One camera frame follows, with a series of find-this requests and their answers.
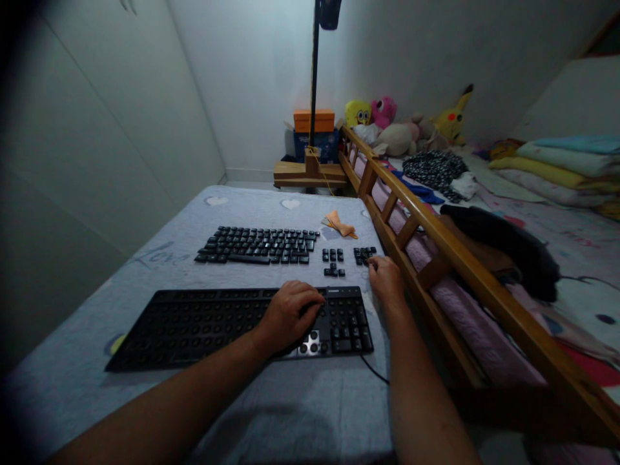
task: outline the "cardboard box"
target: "cardboard box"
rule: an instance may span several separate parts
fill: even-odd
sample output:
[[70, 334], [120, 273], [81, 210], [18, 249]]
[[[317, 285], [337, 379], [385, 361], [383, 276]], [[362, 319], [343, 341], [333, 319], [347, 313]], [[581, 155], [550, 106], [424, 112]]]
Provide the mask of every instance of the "cardboard box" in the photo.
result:
[[[310, 137], [307, 132], [298, 132], [286, 121], [284, 125], [293, 135], [295, 151], [295, 161], [303, 163], [305, 161], [305, 148], [308, 146]], [[315, 132], [315, 147], [321, 150], [319, 163], [326, 165], [340, 163], [338, 160], [338, 143], [340, 142], [340, 130], [331, 129], [331, 132]]]
[[[293, 118], [295, 122], [295, 131], [310, 132], [310, 110], [295, 110], [293, 112]], [[316, 110], [315, 132], [334, 131], [335, 118], [334, 112], [329, 108]]]

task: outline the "pink bedsheet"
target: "pink bedsheet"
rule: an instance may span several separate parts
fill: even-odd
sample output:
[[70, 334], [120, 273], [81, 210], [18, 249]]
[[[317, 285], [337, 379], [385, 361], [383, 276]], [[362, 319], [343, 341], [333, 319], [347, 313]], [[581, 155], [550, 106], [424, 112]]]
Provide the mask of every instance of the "pink bedsheet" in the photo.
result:
[[[358, 156], [355, 173], [362, 176], [366, 158]], [[373, 187], [373, 198], [383, 210], [390, 189], [380, 180]], [[407, 218], [397, 205], [389, 218], [392, 229], [398, 233]], [[433, 257], [425, 245], [425, 236], [417, 233], [406, 247], [406, 252], [416, 270], [421, 270]], [[543, 384], [541, 374], [510, 344], [502, 329], [479, 307], [478, 303], [449, 276], [431, 288], [431, 295], [453, 322], [467, 345], [477, 357], [483, 370], [498, 386], [516, 384]]]

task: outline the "person's left hand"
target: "person's left hand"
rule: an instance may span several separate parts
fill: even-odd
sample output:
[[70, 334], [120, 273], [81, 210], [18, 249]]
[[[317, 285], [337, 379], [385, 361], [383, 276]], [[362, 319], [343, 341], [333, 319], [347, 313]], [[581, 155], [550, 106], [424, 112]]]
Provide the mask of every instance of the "person's left hand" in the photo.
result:
[[311, 285], [286, 281], [253, 329], [254, 345], [267, 357], [285, 349], [304, 335], [324, 303], [325, 298]]

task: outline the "spongebob plush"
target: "spongebob plush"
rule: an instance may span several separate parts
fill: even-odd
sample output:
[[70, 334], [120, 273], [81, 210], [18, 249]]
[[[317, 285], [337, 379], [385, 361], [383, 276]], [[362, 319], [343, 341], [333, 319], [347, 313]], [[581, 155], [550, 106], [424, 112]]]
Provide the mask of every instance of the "spongebob plush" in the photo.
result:
[[461, 136], [460, 130], [463, 126], [463, 110], [473, 92], [473, 84], [467, 86], [465, 92], [459, 99], [459, 103], [454, 108], [445, 110], [434, 122], [437, 130], [448, 139], [452, 145], [465, 145], [465, 138]]
[[347, 119], [348, 127], [355, 127], [360, 124], [370, 124], [371, 115], [372, 108], [370, 103], [363, 100], [351, 100], [344, 107], [344, 116]]

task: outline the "orange object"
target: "orange object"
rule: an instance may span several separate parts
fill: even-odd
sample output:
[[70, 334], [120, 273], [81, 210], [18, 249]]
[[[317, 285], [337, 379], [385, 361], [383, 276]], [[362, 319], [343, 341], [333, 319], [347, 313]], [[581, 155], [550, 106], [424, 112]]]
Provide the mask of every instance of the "orange object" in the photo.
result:
[[[310, 110], [295, 110], [295, 132], [310, 132]], [[334, 132], [334, 112], [330, 108], [315, 113], [315, 132]]]
[[355, 235], [355, 228], [351, 225], [341, 223], [337, 210], [334, 210], [332, 213], [328, 213], [325, 217], [329, 220], [331, 226], [340, 232], [343, 237], [351, 236], [352, 238], [357, 239], [357, 236]]

